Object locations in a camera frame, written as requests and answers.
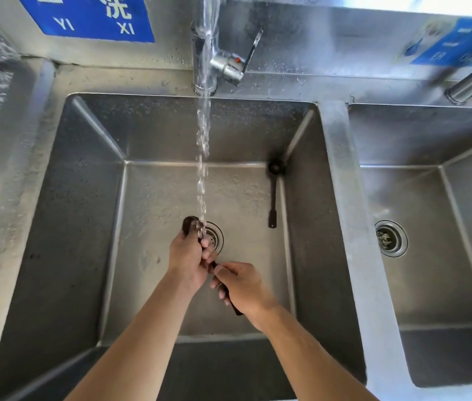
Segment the sink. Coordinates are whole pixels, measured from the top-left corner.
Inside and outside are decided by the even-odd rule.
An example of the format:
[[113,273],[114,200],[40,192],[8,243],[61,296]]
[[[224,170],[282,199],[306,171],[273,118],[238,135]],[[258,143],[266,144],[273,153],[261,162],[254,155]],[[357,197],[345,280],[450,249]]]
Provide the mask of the sink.
[[[318,112],[306,102],[212,100],[206,219],[219,261],[253,263],[366,383],[319,115],[277,183],[278,226],[267,224],[266,164],[310,109]],[[197,214],[195,134],[195,98],[68,97],[0,342],[0,399],[63,399],[147,300],[182,219]],[[472,271],[467,261],[457,267],[470,304]],[[186,313],[159,399],[295,398],[267,339],[207,286]],[[461,323],[469,317],[472,307]]]
[[472,108],[353,104],[349,122],[411,379],[472,384]]

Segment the person's left arm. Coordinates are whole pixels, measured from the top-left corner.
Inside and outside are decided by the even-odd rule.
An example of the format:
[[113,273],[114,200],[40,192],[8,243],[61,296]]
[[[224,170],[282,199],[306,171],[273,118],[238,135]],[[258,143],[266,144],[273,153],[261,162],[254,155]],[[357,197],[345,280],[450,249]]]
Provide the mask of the person's left arm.
[[180,231],[169,249],[166,275],[65,401],[155,401],[184,314],[215,257],[207,239],[199,244],[195,233],[185,237]]

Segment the person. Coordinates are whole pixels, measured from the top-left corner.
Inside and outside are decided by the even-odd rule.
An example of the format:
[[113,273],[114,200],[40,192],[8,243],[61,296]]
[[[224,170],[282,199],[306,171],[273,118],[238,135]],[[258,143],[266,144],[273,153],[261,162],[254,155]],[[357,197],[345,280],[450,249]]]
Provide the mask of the person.
[[[180,231],[170,245],[165,276],[65,401],[155,401],[184,314],[215,258],[208,239],[199,242],[194,233]],[[213,272],[210,287],[266,335],[299,401],[377,400],[277,302],[253,265],[231,261]]]

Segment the metal backsplash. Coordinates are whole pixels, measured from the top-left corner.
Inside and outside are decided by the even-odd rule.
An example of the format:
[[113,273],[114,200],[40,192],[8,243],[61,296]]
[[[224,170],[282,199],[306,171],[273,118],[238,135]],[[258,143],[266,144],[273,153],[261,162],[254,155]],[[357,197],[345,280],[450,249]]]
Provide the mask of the metal backsplash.
[[[44,35],[19,0],[0,0],[0,33],[24,55],[84,66],[191,68],[197,0],[145,0],[155,43]],[[395,61],[434,14],[472,16],[472,0],[226,0],[219,44],[244,54],[264,29],[251,72],[427,80],[456,73]]]

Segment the running water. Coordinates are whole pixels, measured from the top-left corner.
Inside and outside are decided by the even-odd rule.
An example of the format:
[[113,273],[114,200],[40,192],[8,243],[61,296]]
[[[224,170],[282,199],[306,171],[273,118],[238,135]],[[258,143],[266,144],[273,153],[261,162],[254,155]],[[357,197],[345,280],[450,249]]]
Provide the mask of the running water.
[[217,26],[219,16],[220,0],[203,0],[202,17],[200,19],[201,32],[205,36],[205,44],[202,49],[199,63],[199,107],[197,109],[197,146],[199,155],[197,156],[197,201],[199,202],[199,220],[202,223],[202,230],[199,231],[199,237],[206,234],[206,203],[205,203],[205,179],[208,174],[206,160],[209,155],[209,134],[210,134],[210,94],[208,79],[213,75],[210,66],[210,60],[213,57],[213,34]]

